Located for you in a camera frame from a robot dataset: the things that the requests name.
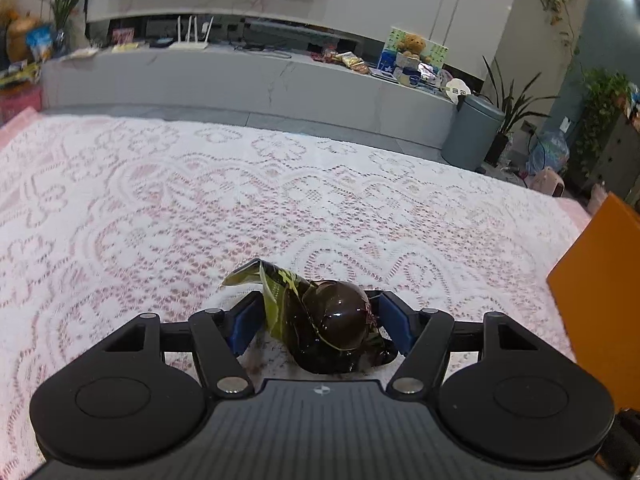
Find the pink stool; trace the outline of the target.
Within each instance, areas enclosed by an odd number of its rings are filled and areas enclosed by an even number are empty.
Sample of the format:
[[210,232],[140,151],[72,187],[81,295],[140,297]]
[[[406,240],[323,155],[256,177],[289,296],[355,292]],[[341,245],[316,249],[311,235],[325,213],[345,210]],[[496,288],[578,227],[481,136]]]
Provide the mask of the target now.
[[552,197],[561,197],[565,190],[563,179],[551,168],[546,167],[536,173],[529,187]]

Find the dark cabinet with vine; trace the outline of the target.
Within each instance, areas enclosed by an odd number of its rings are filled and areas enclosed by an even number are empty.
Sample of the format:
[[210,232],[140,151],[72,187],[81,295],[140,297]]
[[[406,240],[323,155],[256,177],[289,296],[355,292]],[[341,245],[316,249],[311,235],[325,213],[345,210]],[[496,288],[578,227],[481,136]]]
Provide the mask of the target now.
[[572,161],[583,188],[603,185],[620,198],[639,177],[639,87],[605,68],[582,73],[585,99]]

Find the golden gourd ornament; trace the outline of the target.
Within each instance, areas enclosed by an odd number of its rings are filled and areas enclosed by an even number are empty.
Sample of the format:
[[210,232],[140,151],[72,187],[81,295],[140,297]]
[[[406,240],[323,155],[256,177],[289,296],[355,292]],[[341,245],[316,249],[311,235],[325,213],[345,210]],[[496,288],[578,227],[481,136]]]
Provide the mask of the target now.
[[32,50],[27,45],[26,36],[41,25],[40,18],[29,14],[16,16],[6,29],[6,55],[11,63],[32,60]]

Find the orange storage box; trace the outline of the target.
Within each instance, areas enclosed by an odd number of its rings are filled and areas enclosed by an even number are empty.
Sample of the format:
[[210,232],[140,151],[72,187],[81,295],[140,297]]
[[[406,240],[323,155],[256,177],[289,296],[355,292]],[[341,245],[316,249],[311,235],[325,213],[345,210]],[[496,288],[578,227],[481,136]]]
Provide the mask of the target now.
[[548,275],[577,363],[621,408],[639,408],[639,214],[604,201]]

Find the white wifi router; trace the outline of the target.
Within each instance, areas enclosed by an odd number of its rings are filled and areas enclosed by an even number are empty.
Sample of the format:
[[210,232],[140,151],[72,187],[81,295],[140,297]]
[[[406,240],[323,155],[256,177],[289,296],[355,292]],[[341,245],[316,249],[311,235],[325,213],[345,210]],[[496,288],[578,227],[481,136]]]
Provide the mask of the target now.
[[198,24],[198,17],[190,15],[186,21],[186,26],[182,24],[182,18],[177,18],[177,36],[169,50],[201,51],[209,45],[209,35],[214,24],[211,16],[203,26]]

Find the dark olive snack pouch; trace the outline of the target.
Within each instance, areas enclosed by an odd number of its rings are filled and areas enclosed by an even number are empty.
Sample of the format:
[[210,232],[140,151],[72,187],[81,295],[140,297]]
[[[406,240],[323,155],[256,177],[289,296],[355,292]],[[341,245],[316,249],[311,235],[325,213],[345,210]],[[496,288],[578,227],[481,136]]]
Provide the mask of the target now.
[[262,259],[224,278],[224,286],[262,285],[268,332],[312,374],[339,375],[384,366],[398,356],[378,329],[371,300],[343,281],[311,281]]

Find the white lace tablecloth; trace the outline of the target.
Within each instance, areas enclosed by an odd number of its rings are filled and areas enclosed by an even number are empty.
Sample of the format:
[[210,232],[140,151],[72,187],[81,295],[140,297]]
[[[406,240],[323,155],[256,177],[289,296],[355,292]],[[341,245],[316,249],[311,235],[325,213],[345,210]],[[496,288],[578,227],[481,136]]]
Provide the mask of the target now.
[[511,315],[570,351],[546,278],[568,200],[438,162],[281,131],[26,110],[1,129],[1,474],[41,462],[30,397],[141,312],[241,296],[262,258],[459,320]]

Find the grey tv bench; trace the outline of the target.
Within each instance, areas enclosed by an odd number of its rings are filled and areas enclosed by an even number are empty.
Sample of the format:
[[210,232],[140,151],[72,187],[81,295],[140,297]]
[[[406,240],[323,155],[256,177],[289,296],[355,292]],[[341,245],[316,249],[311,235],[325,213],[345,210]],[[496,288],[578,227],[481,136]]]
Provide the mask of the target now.
[[185,106],[321,122],[441,148],[456,108],[428,91],[292,53],[102,50],[43,65],[48,107]]

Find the pink storage crate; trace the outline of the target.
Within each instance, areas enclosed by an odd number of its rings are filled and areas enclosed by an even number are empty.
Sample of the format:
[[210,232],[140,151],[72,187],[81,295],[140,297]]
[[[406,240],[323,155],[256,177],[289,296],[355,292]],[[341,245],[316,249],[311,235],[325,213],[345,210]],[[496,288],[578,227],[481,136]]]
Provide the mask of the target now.
[[1,90],[1,121],[5,124],[26,108],[42,110],[42,91],[39,84],[18,84]]

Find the teddy bear gift box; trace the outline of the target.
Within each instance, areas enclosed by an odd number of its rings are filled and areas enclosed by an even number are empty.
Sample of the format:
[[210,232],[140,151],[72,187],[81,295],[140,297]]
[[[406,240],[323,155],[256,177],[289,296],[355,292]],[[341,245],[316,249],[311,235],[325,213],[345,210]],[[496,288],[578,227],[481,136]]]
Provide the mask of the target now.
[[434,84],[444,67],[448,48],[414,32],[392,27],[378,57],[376,68],[396,79],[419,75],[424,84]]

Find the grey trash bin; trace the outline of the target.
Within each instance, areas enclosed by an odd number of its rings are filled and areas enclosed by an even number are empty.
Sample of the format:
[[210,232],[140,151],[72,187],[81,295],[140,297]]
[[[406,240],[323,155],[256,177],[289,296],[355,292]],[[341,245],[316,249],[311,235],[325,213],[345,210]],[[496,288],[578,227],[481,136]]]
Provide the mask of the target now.
[[504,113],[481,96],[462,96],[440,154],[449,165],[475,171],[482,166],[504,121]]

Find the potted plant right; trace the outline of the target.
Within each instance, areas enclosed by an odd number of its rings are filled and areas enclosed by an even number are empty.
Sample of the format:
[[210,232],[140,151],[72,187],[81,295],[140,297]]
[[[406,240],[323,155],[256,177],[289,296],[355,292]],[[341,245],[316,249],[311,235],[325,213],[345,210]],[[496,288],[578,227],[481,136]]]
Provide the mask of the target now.
[[530,107],[540,101],[553,101],[556,99],[556,96],[533,96],[529,93],[529,89],[536,84],[542,75],[541,72],[536,73],[523,89],[516,93],[514,89],[515,80],[512,79],[510,84],[508,86],[506,85],[498,61],[490,65],[487,62],[487,58],[483,58],[483,62],[487,68],[491,89],[494,90],[495,95],[494,98],[488,96],[487,99],[503,114],[502,124],[498,128],[494,140],[485,156],[485,162],[495,167],[498,165],[500,156],[509,143],[509,133],[518,122],[527,117],[548,117],[548,114],[535,112],[531,110]]

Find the water jug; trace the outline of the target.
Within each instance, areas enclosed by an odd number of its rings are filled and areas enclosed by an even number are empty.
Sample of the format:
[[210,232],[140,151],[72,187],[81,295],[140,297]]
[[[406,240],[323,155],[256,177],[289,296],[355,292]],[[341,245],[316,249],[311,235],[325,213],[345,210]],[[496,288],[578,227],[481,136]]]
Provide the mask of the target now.
[[536,135],[536,143],[530,150],[526,162],[526,171],[536,176],[542,170],[550,168],[559,174],[570,158],[570,148],[561,130],[546,130]]

